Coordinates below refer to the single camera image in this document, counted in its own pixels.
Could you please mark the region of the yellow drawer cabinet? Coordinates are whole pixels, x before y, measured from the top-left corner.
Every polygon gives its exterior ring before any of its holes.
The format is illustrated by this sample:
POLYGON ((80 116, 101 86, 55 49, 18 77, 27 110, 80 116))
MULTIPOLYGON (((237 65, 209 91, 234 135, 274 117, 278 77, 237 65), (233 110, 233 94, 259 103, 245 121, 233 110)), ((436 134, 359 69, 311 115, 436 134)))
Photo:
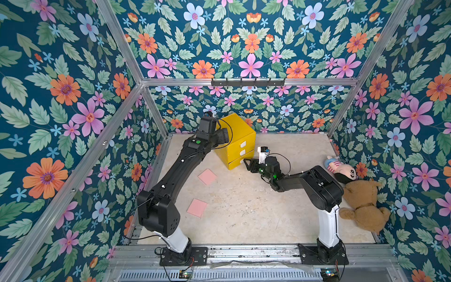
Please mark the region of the yellow drawer cabinet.
POLYGON ((222 128, 227 129, 229 141, 220 145, 215 153, 228 170, 244 163, 244 159, 254 157, 256 132, 237 114, 231 114, 219 120, 222 128))

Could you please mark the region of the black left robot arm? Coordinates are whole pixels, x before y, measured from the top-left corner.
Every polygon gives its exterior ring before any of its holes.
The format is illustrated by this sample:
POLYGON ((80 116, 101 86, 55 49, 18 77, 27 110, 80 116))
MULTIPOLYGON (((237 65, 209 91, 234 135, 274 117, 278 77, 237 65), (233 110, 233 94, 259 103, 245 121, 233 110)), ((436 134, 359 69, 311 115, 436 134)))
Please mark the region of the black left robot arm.
POLYGON ((139 224, 160 237, 167 248, 176 254, 186 254, 190 239, 179 228, 180 213, 177 197, 187 179, 212 150, 227 147, 233 139, 233 129, 224 119, 206 113, 196 132, 188 137, 181 151, 162 179, 149 191, 137 197, 139 224))

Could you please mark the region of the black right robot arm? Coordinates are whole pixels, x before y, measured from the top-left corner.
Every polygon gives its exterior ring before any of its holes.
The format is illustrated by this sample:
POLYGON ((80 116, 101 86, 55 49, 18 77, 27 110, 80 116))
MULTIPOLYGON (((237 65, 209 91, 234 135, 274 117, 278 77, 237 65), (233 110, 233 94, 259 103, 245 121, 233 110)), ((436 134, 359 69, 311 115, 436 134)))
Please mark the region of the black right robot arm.
POLYGON ((318 247, 331 250, 341 243, 338 227, 338 210, 344 194, 343 187, 320 166, 294 175, 284 174, 276 157, 264 161, 244 159, 247 170, 258 173, 263 181, 279 193, 304 190, 318 210, 318 247))

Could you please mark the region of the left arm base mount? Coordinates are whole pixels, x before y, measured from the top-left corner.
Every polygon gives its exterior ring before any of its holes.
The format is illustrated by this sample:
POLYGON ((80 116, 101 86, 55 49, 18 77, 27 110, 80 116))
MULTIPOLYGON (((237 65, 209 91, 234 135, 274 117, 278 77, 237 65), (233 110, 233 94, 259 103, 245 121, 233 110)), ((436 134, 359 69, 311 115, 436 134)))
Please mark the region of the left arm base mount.
POLYGON ((187 247, 183 253, 164 247, 159 253, 160 266, 205 266, 209 249, 207 247, 187 247))

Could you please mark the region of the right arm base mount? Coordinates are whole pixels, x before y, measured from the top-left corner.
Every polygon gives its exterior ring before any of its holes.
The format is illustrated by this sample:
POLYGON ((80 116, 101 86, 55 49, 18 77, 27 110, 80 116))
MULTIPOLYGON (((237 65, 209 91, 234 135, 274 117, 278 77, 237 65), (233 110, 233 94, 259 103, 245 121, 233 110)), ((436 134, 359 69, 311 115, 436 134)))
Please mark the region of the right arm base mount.
POLYGON ((346 248, 341 239, 334 247, 326 247, 317 240, 316 246, 297 244, 302 264, 309 265, 349 265, 346 248))

